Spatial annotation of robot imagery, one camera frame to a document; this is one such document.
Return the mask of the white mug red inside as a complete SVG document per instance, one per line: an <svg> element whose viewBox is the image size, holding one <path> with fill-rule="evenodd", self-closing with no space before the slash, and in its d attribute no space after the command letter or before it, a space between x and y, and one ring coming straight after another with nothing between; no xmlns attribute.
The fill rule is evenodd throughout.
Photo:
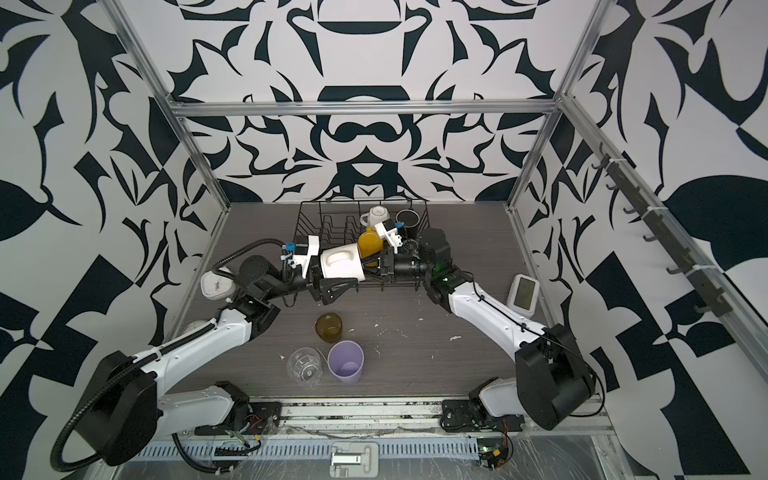
<svg viewBox="0 0 768 480"><path fill-rule="evenodd" d="M365 273L356 243L324 250L319 264L324 278L365 280Z"/></svg>

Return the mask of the yellow mug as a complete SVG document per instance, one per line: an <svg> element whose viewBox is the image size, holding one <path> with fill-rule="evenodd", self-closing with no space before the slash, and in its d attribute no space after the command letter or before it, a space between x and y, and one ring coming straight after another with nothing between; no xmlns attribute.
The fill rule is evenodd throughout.
<svg viewBox="0 0 768 480"><path fill-rule="evenodd" d="M363 260L370 258L364 265L366 267L376 267L378 265L378 255L383 249L383 240L378 236L378 233L373 228L368 227L359 236L357 246L360 257Z"/></svg>

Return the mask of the black mug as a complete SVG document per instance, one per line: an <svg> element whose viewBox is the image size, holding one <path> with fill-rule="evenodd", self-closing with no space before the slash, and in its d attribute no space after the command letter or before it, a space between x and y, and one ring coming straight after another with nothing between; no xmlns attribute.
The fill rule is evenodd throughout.
<svg viewBox="0 0 768 480"><path fill-rule="evenodd" d="M396 222L406 239L416 240L421 222L421 215L412 209L403 209L396 214Z"/></svg>

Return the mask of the white faceted mug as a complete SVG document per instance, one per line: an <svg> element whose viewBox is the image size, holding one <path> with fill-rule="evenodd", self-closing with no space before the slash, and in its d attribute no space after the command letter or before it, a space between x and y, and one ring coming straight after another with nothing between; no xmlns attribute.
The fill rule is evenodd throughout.
<svg viewBox="0 0 768 480"><path fill-rule="evenodd" d="M366 228L374 229L376 225L390 220L390 212L383 205L374 205L367 213L360 216L360 223Z"/></svg>

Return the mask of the lilac plastic cup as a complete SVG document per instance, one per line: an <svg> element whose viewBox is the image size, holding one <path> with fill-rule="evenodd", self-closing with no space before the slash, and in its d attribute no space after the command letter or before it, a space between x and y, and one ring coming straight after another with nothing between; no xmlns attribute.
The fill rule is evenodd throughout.
<svg viewBox="0 0 768 480"><path fill-rule="evenodd" d="M365 354L358 343L343 340L330 349L327 362L335 378L344 384L351 385L357 383L362 376Z"/></svg>

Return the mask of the cream mug dark green outside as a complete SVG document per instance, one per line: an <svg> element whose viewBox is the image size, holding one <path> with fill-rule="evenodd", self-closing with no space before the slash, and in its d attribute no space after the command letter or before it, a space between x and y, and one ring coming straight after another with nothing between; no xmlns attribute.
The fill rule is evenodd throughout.
<svg viewBox="0 0 768 480"><path fill-rule="evenodd" d="M414 239L406 239L403 242L403 245L400 247L399 252L401 254L408 254L413 255L418 252L419 245L418 242Z"/></svg>

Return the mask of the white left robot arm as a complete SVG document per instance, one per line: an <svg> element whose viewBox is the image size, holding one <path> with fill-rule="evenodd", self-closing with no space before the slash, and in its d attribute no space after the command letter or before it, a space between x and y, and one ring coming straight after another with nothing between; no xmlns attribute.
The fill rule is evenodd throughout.
<svg viewBox="0 0 768 480"><path fill-rule="evenodd" d="M193 330L134 355L120 351L105 357L50 453L51 467L72 472L99 460L120 465L157 437L177 439L197 428L235 436L251 424L250 398L229 381L202 390L173 393L183 379L220 355L264 334L280 309L274 299L307 291L329 305L365 278L356 252L332 249L299 255L292 244L276 267L261 255L246 258L234 270L220 261L202 283L230 282L222 292L227 304Z"/></svg>

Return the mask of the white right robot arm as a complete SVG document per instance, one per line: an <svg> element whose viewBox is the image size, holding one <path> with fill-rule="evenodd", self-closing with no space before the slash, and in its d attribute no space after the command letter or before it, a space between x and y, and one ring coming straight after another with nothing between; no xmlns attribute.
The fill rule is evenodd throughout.
<svg viewBox="0 0 768 480"><path fill-rule="evenodd" d="M526 416L551 431L595 394L597 375L573 332L561 324L547 327L492 297L454 263L442 230L427 228L408 247L387 240L378 273L422 286L434 304L473 325L514 361L513 378L493 378L469 394L476 425Z"/></svg>

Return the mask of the olive green glass cup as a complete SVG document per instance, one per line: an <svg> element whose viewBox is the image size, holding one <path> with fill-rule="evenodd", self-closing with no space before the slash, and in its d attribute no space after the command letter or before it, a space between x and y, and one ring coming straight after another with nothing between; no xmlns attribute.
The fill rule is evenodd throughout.
<svg viewBox="0 0 768 480"><path fill-rule="evenodd" d="M341 317L336 313L321 315L315 322L315 332L326 343L334 344L340 341L343 333Z"/></svg>

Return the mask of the clear glass cup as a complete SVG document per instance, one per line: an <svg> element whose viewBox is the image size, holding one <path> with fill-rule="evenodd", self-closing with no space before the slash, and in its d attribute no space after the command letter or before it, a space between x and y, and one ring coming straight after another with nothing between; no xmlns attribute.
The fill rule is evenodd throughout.
<svg viewBox="0 0 768 480"><path fill-rule="evenodd" d="M299 348L288 357L286 371L298 385L314 387L322 380L323 358L316 349Z"/></svg>

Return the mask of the white square alarm clock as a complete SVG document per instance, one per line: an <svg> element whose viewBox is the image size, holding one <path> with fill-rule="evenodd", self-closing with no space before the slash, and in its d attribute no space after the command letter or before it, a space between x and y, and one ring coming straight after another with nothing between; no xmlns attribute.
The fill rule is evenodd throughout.
<svg viewBox="0 0 768 480"><path fill-rule="evenodd" d="M208 271L200 278L200 290L208 300L222 300L231 297L237 287L232 279Z"/></svg>

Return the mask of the white digital thermometer display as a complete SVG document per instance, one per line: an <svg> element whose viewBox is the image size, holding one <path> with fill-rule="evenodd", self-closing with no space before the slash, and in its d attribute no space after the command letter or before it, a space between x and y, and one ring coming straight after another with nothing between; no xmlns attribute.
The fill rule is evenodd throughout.
<svg viewBox="0 0 768 480"><path fill-rule="evenodd" d="M539 294L540 282L538 280L518 274L512 282L506 305L516 313L531 318L536 311Z"/></svg>

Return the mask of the round grey alarm clock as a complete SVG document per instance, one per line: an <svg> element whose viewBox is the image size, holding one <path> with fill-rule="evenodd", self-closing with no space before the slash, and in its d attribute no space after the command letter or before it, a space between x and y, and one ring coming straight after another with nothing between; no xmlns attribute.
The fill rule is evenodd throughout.
<svg viewBox="0 0 768 480"><path fill-rule="evenodd" d="M206 321L206 320L193 321L193 322L187 324L184 327L184 329L182 330L181 334L182 335L187 335L187 334L189 334L189 333L191 333L191 332L193 332L193 331L195 331L195 330L197 330L199 328L202 328L202 327L204 327L204 326L206 326L208 324L209 324L209 322Z"/></svg>

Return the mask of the silver latch bracket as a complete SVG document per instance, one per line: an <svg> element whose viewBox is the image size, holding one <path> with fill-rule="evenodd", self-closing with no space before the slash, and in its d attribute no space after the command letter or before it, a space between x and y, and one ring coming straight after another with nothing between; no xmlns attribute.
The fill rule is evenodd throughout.
<svg viewBox="0 0 768 480"><path fill-rule="evenodd" d="M379 474L376 442L339 441L331 445L329 474L335 479L373 479Z"/></svg>

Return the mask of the grey wall hook rail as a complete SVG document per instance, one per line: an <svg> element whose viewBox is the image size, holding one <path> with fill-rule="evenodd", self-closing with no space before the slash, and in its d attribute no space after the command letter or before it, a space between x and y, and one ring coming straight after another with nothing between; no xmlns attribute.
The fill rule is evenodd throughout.
<svg viewBox="0 0 768 480"><path fill-rule="evenodd" d="M637 217L649 229L650 233L643 240L659 243L673 262L666 269L667 273L684 276L701 298L694 310L720 318L733 312L725 288L716 279L718 268L695 251L693 240L683 231L669 208L635 172L630 161L610 155L603 142L599 144L598 151L600 160L594 167L605 171L613 181L608 186L609 190L619 191L627 199L630 206L624 212Z"/></svg>

